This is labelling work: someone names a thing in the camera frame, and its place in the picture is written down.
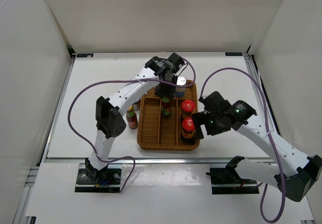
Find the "silver lid spice jar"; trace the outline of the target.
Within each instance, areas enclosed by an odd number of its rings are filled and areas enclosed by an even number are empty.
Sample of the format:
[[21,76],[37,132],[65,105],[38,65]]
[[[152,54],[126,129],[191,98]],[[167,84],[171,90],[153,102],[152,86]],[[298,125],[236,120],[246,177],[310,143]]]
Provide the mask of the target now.
[[178,76],[177,78],[177,87],[175,90],[175,96],[182,98],[185,95],[187,80],[185,77]]

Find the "sauce bottle yellow cap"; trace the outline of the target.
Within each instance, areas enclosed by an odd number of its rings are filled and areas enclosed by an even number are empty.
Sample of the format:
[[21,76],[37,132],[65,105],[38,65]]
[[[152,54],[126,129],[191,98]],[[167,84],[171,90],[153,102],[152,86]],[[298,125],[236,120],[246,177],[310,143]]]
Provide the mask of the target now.
[[126,120],[128,123],[128,126],[132,129],[138,127],[138,120],[137,115],[135,113],[135,110],[133,109],[133,106],[130,106],[126,111]]
[[162,97],[161,99],[161,112],[163,116],[170,116],[172,113],[172,104],[169,97]]

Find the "red lid chili jar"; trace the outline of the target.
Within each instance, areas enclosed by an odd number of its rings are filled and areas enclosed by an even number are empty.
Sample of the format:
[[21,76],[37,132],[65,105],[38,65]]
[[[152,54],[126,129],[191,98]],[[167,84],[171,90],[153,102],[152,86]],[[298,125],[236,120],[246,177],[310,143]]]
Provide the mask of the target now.
[[186,118],[182,121],[181,140],[186,144],[194,144],[195,126],[192,118]]
[[186,99],[181,103],[181,121],[191,118],[196,110],[196,103],[193,100]]

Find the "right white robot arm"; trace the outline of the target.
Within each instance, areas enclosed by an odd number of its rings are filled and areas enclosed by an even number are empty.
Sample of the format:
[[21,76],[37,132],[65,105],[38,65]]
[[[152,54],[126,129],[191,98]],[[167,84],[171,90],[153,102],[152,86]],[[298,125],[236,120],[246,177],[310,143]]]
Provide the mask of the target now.
[[278,188],[286,198],[300,202],[321,174],[321,157],[309,157],[280,135],[269,131],[256,110],[244,101],[230,104],[227,100],[200,98],[204,110],[193,114],[195,137],[203,139],[201,126],[207,135],[217,135],[235,130],[251,140],[270,156],[276,167],[252,162],[236,156],[226,165],[226,178],[236,184],[242,179],[252,179]]

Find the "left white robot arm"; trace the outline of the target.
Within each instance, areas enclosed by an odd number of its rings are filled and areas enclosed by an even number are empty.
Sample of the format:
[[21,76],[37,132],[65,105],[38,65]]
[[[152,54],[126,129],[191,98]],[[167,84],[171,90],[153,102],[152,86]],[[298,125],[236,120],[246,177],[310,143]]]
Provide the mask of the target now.
[[176,53],[167,59],[155,56],[137,74],[137,82],[128,83],[111,96],[97,100],[95,150],[85,162],[88,178],[93,183],[100,184],[106,178],[106,162],[115,138],[126,128],[123,116],[128,108],[152,88],[155,88],[154,94],[162,100],[171,100],[176,90],[176,73],[183,65],[184,61]]

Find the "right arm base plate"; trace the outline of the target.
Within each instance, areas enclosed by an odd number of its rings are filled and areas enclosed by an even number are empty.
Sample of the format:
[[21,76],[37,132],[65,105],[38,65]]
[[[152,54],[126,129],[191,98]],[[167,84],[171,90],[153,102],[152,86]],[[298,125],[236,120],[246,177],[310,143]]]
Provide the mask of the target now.
[[255,180],[234,180],[228,176],[225,168],[210,168],[206,175],[210,177],[213,195],[259,194],[259,184]]

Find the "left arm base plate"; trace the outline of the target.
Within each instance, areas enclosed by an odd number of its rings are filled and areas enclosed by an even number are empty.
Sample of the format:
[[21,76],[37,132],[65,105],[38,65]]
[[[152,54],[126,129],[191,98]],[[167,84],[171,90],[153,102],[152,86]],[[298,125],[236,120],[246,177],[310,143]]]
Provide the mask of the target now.
[[109,164],[97,178],[90,175],[84,164],[80,164],[74,191],[78,193],[118,193],[121,189],[121,176],[121,164]]

